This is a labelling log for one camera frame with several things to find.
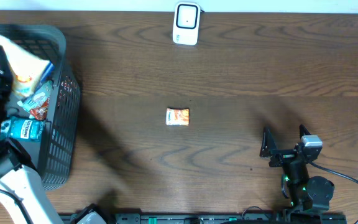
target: red snack wrapper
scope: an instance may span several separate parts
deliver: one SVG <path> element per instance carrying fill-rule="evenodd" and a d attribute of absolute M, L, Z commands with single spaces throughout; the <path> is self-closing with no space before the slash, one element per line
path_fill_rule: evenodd
<path fill-rule="evenodd" d="M 49 98 L 45 100 L 45 102 L 41 105 L 41 107 L 36 109 L 31 109 L 29 112 L 32 116 L 34 116 L 35 119 L 39 121 L 43 121 L 47 118 L 48 107 L 49 107 Z"/>

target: wood grain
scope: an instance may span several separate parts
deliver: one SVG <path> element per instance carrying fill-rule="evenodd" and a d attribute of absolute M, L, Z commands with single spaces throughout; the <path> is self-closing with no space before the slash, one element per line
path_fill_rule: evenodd
<path fill-rule="evenodd" d="M 0 11 L 0 23 L 52 24 L 83 85 L 61 213 L 241 212 L 289 205 L 280 169 L 259 159 L 262 128 L 292 147 L 303 123 L 324 141 L 317 164 L 358 178 L 358 15 L 204 13 L 198 45 L 172 42 L 172 13 Z M 165 109 L 189 108 L 188 127 Z M 358 218 L 358 185 L 331 211 Z M 0 223 L 11 223 L 0 205 Z"/>

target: wooden table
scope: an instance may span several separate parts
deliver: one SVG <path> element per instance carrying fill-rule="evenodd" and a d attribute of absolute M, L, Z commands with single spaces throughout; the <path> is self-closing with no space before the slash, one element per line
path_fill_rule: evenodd
<path fill-rule="evenodd" d="M 172 42 L 173 13 L 0 11 L 0 23 L 51 24 L 83 84 L 71 178 L 59 212 L 242 212 L 289 206 L 282 170 L 259 159 L 262 128 L 280 148 L 305 124 L 317 164 L 358 179 L 358 15 L 204 13 L 198 44 Z M 165 125 L 189 108 L 190 125 Z M 358 185 L 335 183 L 332 212 L 358 218 Z M 0 205 L 0 223 L 11 223 Z"/>

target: blue package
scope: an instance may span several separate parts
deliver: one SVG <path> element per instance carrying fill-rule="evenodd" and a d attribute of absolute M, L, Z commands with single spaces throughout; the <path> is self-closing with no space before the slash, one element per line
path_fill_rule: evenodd
<path fill-rule="evenodd" d="M 13 138 L 23 141 L 41 141 L 44 122 L 36 119 L 11 117 L 1 124 L 0 139 Z"/>

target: white label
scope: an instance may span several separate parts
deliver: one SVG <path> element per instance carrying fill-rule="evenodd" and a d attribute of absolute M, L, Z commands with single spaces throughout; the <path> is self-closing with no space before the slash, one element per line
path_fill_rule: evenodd
<path fill-rule="evenodd" d="M 20 133 L 20 138 L 22 138 L 22 139 L 28 139 L 29 138 L 29 132 L 30 132 L 31 124 L 32 124 L 31 120 L 25 120 L 23 122 L 22 131 Z"/>

